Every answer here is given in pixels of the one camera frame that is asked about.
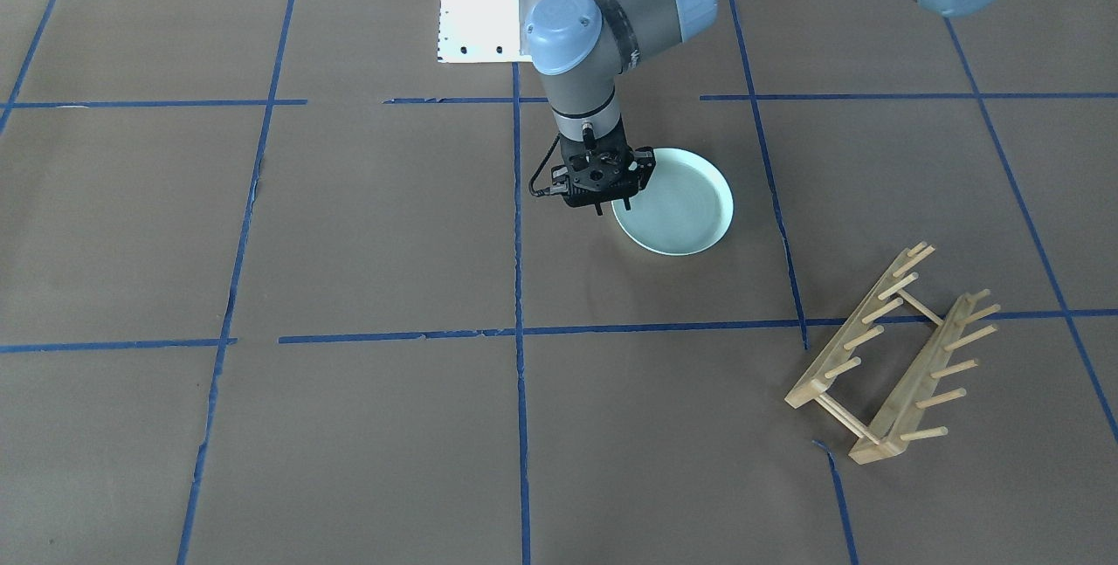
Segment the pale green plate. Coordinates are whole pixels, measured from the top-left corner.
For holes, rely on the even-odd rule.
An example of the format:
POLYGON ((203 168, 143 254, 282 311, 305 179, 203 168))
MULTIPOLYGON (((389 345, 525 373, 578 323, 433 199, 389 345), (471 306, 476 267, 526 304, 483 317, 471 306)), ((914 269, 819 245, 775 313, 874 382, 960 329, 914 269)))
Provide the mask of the pale green plate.
POLYGON ((656 167, 645 189, 612 203, 622 230, 639 247, 686 256, 714 246, 729 230, 735 198, 724 176, 683 148, 655 148, 656 167))

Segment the wooden plate rack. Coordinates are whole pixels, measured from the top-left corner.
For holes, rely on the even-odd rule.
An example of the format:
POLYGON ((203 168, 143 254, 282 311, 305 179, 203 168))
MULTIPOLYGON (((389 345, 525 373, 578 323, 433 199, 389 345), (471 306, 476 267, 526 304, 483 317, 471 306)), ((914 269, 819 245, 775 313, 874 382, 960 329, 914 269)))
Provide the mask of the wooden plate rack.
POLYGON ((975 369, 967 346, 996 333, 1001 311, 991 290, 963 292, 935 312, 911 292, 917 266, 934 254, 926 242, 903 248, 785 395, 793 409, 817 405, 854 437, 859 465, 896 458, 915 441, 945 437, 928 411, 966 397, 950 376, 975 369))

